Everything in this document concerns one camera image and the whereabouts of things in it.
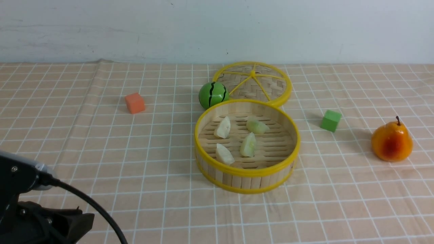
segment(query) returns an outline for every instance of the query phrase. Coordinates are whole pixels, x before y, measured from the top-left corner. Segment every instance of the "fruit piece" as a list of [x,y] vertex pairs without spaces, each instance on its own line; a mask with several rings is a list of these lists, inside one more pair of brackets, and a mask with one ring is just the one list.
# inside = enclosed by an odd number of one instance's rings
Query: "fruit piece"
[[224,117],[222,121],[218,124],[217,128],[214,130],[214,136],[220,138],[227,138],[230,131],[230,120],[229,117]]
[[244,157],[255,156],[256,149],[256,137],[253,132],[250,132],[246,138],[244,138],[243,143],[241,143],[240,154]]
[[270,130],[266,124],[253,117],[247,119],[247,129],[255,134],[262,134]]
[[398,116],[396,119],[377,128],[371,137],[372,149],[383,161],[402,161],[413,151],[413,139]]
[[231,163],[235,162],[235,159],[233,158],[230,151],[220,143],[217,143],[216,158],[217,161],[226,165],[230,165]]
[[209,82],[199,90],[199,103],[204,109],[229,100],[229,92],[220,82]]

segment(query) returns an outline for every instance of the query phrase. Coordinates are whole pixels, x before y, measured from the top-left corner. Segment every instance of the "yellow rim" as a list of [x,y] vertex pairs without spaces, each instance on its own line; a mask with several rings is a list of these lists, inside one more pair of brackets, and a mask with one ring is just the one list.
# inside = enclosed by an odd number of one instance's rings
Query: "yellow rim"
[[[254,73],[256,65],[265,66],[265,67],[268,67],[270,69],[273,69],[273,70],[277,71],[282,77],[275,77],[275,76],[271,76],[271,75],[255,75],[255,76],[258,76],[258,77],[267,76],[267,77],[273,77],[273,78],[278,78],[278,79],[284,79],[285,82],[286,82],[286,88],[285,88],[285,91],[283,92],[283,94],[279,98],[277,98],[275,100],[271,100],[270,97],[268,96],[268,94],[265,92],[265,89],[260,84],[260,82],[256,79],[256,77],[254,77],[254,76],[252,77],[251,74],[241,73],[241,72],[230,72],[230,71],[225,72],[225,70],[227,70],[229,68],[232,68],[234,66],[249,65],[249,64],[253,64],[253,69],[252,69],[253,73]],[[238,84],[234,89],[232,89],[232,91],[230,91],[229,94],[232,94],[234,92],[234,90],[236,90],[238,87],[240,87],[248,79],[253,78],[253,80],[262,89],[262,92],[264,92],[264,95],[267,97],[268,103],[270,103],[270,104],[272,104],[273,106],[276,106],[276,107],[280,107],[280,106],[282,106],[283,104],[285,104],[288,101],[289,97],[291,96],[291,91],[293,89],[293,86],[292,86],[292,83],[291,83],[291,79],[288,77],[288,75],[286,73],[284,73],[282,70],[280,70],[280,69],[278,69],[278,68],[276,68],[276,67],[274,67],[272,65],[266,64],[266,63],[248,61],[248,62],[238,62],[238,63],[233,63],[233,64],[230,64],[230,65],[226,65],[225,67],[221,68],[220,70],[217,71],[217,73],[214,74],[213,81],[216,82],[222,73],[247,75],[247,78],[243,82],[241,82],[240,84]]]
[[[294,148],[294,151],[282,162],[267,167],[267,168],[262,168],[262,169],[244,169],[244,168],[234,168],[234,167],[230,167],[227,166],[225,164],[220,163],[219,161],[215,160],[214,158],[212,158],[211,156],[209,156],[209,154],[207,154],[205,152],[205,150],[202,148],[200,142],[199,142],[199,123],[200,121],[204,118],[204,116],[206,116],[211,110],[228,104],[228,103],[233,103],[233,102],[251,102],[251,103],[257,103],[257,104],[261,104],[263,106],[268,106],[270,108],[276,109],[277,111],[279,111],[280,113],[283,114],[283,116],[285,116],[292,124],[292,126],[294,126],[294,130],[296,131],[296,137],[297,137],[297,143],[296,146]],[[263,177],[263,176],[267,176],[267,175],[272,175],[276,172],[279,172],[280,170],[284,169],[286,166],[288,166],[289,164],[291,164],[293,161],[295,161],[299,150],[300,150],[300,134],[298,131],[298,128],[296,126],[296,124],[294,123],[294,121],[285,113],[283,112],[281,109],[274,107],[272,104],[266,103],[266,102],[262,102],[262,101],[257,101],[257,100],[250,100],[250,99],[233,99],[233,100],[228,100],[225,102],[221,102],[218,103],[214,106],[212,106],[211,108],[207,109],[197,120],[196,126],[194,128],[194,143],[195,143],[195,148],[197,149],[198,153],[201,155],[201,157],[207,161],[210,165],[212,165],[214,168],[222,171],[223,173],[227,173],[230,175],[236,175],[236,176],[240,176],[240,177]]]
[[196,164],[197,164],[197,167],[199,168],[199,170],[205,176],[205,178],[207,180],[209,180],[211,183],[213,183],[214,185],[216,185],[216,186],[218,186],[218,187],[220,187],[220,188],[222,188],[224,190],[235,192],[235,193],[240,193],[240,194],[258,194],[258,193],[264,193],[264,192],[267,192],[267,191],[271,191],[271,190],[277,188],[278,186],[280,186],[281,184],[283,184],[293,174],[293,171],[294,171],[295,167],[297,166],[297,162],[294,161],[293,168],[288,173],[288,175],[286,175],[281,181],[275,183],[274,185],[267,186],[267,187],[264,187],[264,188],[259,188],[259,189],[241,189],[241,188],[236,188],[236,187],[225,185],[225,184],[223,184],[221,182],[218,182],[215,179],[211,178],[204,171],[204,169],[202,168],[202,166],[199,164],[199,160],[197,159],[197,157],[196,157]]

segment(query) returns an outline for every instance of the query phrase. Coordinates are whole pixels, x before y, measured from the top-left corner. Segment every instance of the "bamboo steamer basket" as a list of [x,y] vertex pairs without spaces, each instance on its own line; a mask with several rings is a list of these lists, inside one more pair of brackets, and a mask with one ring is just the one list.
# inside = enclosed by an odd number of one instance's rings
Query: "bamboo steamer basket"
[[[228,138],[217,138],[214,129],[228,116],[231,128]],[[256,134],[254,157],[242,157],[240,146],[250,133],[249,116],[264,122],[270,130]],[[216,186],[241,194],[257,194],[281,185],[293,172],[300,148],[300,135],[294,121],[272,104],[233,99],[207,109],[194,130],[196,162],[202,174]],[[235,162],[225,165],[216,160],[216,145],[231,151]]]

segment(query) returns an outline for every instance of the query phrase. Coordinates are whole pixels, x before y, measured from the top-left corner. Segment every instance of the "black cable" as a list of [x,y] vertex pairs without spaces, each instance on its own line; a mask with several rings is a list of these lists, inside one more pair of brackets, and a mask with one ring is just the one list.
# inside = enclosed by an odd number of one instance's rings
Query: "black cable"
[[73,193],[77,197],[83,199],[85,202],[89,203],[96,211],[98,211],[102,215],[103,218],[105,218],[105,220],[108,222],[108,224],[113,228],[113,230],[115,231],[116,235],[118,236],[121,244],[128,244],[127,239],[125,238],[124,234],[122,233],[122,230],[120,229],[118,224],[115,222],[115,220],[109,215],[109,213],[103,207],[101,207],[101,205],[99,205],[95,200],[93,200],[88,195],[86,195],[86,193],[80,191],[79,189],[77,189],[77,188],[75,188],[75,187],[73,187],[73,186],[71,186],[65,182],[62,182],[59,179],[54,178],[50,174],[46,174],[46,173],[41,172],[41,174],[39,176],[40,176],[41,184],[60,187],[62,189],[65,189],[65,190]]

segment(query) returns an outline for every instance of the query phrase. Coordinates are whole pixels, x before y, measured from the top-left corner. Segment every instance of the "apple slice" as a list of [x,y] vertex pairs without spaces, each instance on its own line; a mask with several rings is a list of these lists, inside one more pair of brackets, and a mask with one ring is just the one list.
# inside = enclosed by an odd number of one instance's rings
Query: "apple slice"
[[230,165],[235,162],[231,152],[222,144],[217,143],[216,147],[216,158],[220,163]]
[[247,119],[247,129],[255,134],[263,134],[270,130],[266,124],[253,117]]
[[256,137],[253,132],[250,132],[243,143],[241,143],[240,154],[244,157],[254,157],[256,149]]
[[214,130],[214,136],[226,139],[230,132],[230,120],[229,117],[224,117]]

